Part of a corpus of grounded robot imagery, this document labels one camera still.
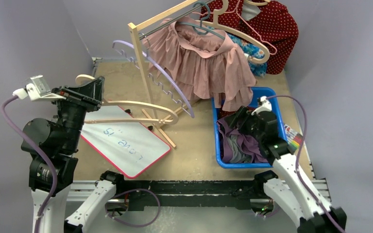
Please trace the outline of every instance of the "red polka dot garment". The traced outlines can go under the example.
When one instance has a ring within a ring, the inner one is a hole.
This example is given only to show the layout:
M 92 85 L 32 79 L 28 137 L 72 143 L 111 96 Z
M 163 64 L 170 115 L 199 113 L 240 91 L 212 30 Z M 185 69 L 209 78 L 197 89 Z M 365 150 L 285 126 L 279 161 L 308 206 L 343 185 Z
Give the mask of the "red polka dot garment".
M 277 1 L 271 1 L 265 6 L 259 6 L 261 13 L 247 21 L 264 41 L 268 41 L 277 48 L 277 53 L 271 55 L 267 62 L 267 74 L 279 74 L 284 69 L 288 57 L 298 39 L 298 26 L 294 18 L 288 13 L 286 6 Z M 240 31 L 260 40 L 244 22 L 240 24 Z M 274 49 L 266 45 L 270 52 Z
M 241 15 L 244 0 L 229 0 L 228 9 L 226 11 L 227 12 L 233 11 L 235 9 L 235 7 L 237 6 L 237 4 L 239 4 L 238 5 L 238 10 L 237 10 L 238 14 Z M 210 4 L 208 4 L 208 6 L 209 6 L 209 9 L 211 10 L 211 12 L 214 12 L 215 9 L 221 9 L 222 8 L 222 0 L 215 0 L 215 1 L 211 2 Z M 206 13 L 206 8 L 205 7 L 203 7 L 201 9 L 201 14 L 204 14 L 204 13 Z M 240 20 L 241 19 L 239 18 L 239 16 L 235 12 L 234 13 L 225 13 L 225 14 L 222 14 L 218 17 L 218 23 L 219 24 L 222 24 L 222 25 L 225 25 L 227 27 L 237 29 L 237 30 L 239 30 L 239 28 L 240 28 Z M 207 19 L 206 21 L 213 22 L 214 21 L 214 15 L 211 14 L 209 19 Z

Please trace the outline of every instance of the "blue plastic basket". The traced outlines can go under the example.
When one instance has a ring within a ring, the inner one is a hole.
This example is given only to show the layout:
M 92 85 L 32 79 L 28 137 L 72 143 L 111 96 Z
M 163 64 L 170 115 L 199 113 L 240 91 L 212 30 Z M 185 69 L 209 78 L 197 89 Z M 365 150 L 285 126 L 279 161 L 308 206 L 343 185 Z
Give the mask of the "blue plastic basket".
M 262 96 L 274 96 L 275 91 L 272 90 L 271 88 L 268 87 L 251 87 L 254 96 L 252 99 L 252 102 L 250 103 L 250 107 L 256 108 L 258 106 L 258 101 L 257 99 Z M 272 105 L 272 111 L 276 114 L 277 119 L 278 119 L 278 135 L 286 140 L 287 137 L 285 135 L 284 131 L 284 126 L 282 123 L 282 118 L 281 118 L 281 112 L 279 111 L 279 106 L 278 106 L 278 101 L 276 98 L 270 99 L 269 100 Z M 215 108 L 215 103 L 214 99 L 212 99 L 212 113 L 213 113 L 213 118 L 214 118 L 214 129 L 215 129 L 215 157 L 217 159 L 218 164 L 223 167 L 223 168 L 228 168 L 228 169 L 236 169 L 236 168 L 269 168 L 271 165 L 269 163 L 251 163 L 251 164 L 227 164 L 224 163 L 221 159 L 221 150 L 220 150 L 220 133 L 218 132 L 218 125 L 217 125 L 217 120 L 218 120 L 218 112 L 220 109 Z

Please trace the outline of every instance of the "whiteboard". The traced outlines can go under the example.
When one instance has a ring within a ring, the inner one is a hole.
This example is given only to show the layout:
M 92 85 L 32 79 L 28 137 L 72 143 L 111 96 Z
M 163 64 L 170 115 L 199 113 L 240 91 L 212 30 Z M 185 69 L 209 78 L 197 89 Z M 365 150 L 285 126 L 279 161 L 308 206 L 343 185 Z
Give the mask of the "whiteboard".
M 117 106 L 87 113 L 85 120 L 132 118 Z M 136 178 L 171 147 L 138 122 L 84 124 L 81 137 L 124 176 Z

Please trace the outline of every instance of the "metal rod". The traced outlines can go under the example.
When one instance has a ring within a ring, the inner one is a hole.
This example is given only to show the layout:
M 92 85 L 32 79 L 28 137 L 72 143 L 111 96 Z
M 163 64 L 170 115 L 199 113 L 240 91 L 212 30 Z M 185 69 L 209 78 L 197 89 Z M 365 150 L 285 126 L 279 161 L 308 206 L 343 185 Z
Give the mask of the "metal rod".
M 213 1 L 214 1 L 214 0 L 208 0 L 208 1 L 205 2 L 205 4 L 210 4 L 210 3 L 213 2 Z M 153 30 L 151 30 L 151 31 L 149 31 L 149 32 L 147 32 L 147 33 L 145 33 L 145 34 L 142 34 L 142 35 L 139 37 L 139 39 L 142 40 L 143 38 L 147 37 L 148 35 L 151 35 L 151 34 L 153 34 L 154 32 L 159 31 L 160 29 L 162 29 L 162 28 L 164 28 L 164 27 L 166 27 L 166 26 L 172 24 L 173 22 L 179 20 L 180 18 L 182 18 L 182 17 L 184 17 L 184 16 L 187 16 L 187 15 L 191 14 L 192 12 L 194 12 L 194 11 L 200 9 L 200 8 L 202 8 L 202 6 L 197 6 L 197 7 L 195 7 L 195 8 L 192 8 L 192 9 L 189 10 L 188 12 L 185 12 L 185 13 L 183 13 L 182 15 L 177 16 L 177 17 L 171 19 L 170 21 L 168 21 L 168 22 L 166 22 L 166 23 L 164 23 L 164 24 L 162 24 L 162 25 L 159 25 L 157 28 L 154 28 Z

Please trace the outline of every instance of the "wooden hanger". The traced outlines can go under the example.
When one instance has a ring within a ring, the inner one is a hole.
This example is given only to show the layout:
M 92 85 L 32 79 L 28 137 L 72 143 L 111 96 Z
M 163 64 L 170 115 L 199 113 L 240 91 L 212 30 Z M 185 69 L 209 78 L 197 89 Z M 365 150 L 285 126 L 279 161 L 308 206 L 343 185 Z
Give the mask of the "wooden hanger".
M 80 85 L 86 81 L 91 81 L 95 79 L 94 77 L 86 74 L 80 74 L 76 77 L 75 82 L 77 85 Z M 129 100 L 105 100 L 103 99 L 102 106 L 137 106 L 149 109 L 155 109 L 169 114 L 170 117 L 163 119 L 153 119 L 153 118 L 128 118 L 128 119 L 99 119 L 99 120 L 86 120 L 86 124 L 97 124 L 97 123 L 117 123 L 117 122 L 143 122 L 143 123 L 152 123 L 152 124 L 166 124 L 173 125 L 178 122 L 178 115 L 169 108 L 162 107 L 155 104 L 144 103 L 139 101 L 129 101 Z
M 237 29 L 233 29 L 233 28 L 230 28 L 230 27 L 227 27 L 227 26 L 224 26 L 224 25 L 218 23 L 218 17 L 226 12 L 226 10 L 228 9 L 228 4 L 229 4 L 228 0 L 222 0 L 222 8 L 221 9 L 215 9 L 214 12 L 212 12 L 213 15 L 214 15 L 213 22 L 204 21 L 203 24 L 205 26 L 209 26 L 209 27 L 213 27 L 213 28 L 216 28 L 216 29 L 224 30 L 228 33 L 236 35 L 236 36 L 250 42 L 251 44 L 259 47 L 259 49 L 264 52 L 264 57 L 263 58 L 259 59 L 259 58 L 255 58 L 255 57 L 250 57 L 248 59 L 248 61 L 250 61 L 252 63 L 256 63 L 256 64 L 262 64 L 262 63 L 267 62 L 268 59 L 270 58 L 270 51 L 268 50 L 268 48 L 264 44 L 255 40 L 254 38 L 250 37 L 249 35 L 238 31 Z
M 264 2 L 253 2 L 251 0 L 244 0 L 244 2 L 246 2 L 246 3 L 248 3 L 249 5 L 252 5 L 252 6 L 265 6 L 268 3 L 270 3 L 271 1 L 270 0 L 264 0 Z

